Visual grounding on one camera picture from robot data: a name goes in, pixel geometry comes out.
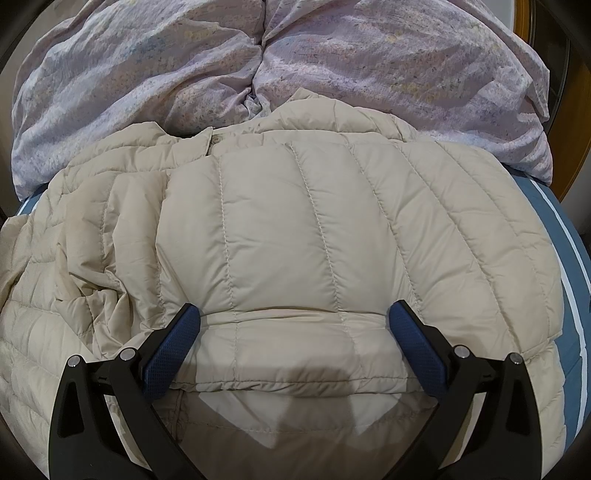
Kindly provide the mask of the lilac floral duvet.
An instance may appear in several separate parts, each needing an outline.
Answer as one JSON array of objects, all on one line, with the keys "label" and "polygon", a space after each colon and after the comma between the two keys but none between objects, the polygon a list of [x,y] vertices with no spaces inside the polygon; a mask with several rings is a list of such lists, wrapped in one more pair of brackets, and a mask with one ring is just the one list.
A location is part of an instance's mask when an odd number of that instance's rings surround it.
[{"label": "lilac floral duvet", "polygon": [[16,194],[131,124],[190,136],[301,88],[552,180],[548,69],[480,1],[88,1],[16,75]]}]

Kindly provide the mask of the wooden door frame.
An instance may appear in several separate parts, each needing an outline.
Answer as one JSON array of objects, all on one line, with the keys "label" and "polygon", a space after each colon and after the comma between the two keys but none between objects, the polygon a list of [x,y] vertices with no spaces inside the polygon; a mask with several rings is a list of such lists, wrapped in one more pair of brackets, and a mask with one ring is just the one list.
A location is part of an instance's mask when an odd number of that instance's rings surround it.
[{"label": "wooden door frame", "polygon": [[551,189],[562,200],[590,153],[590,3],[516,1],[513,31],[550,70],[544,130],[554,159]]}]

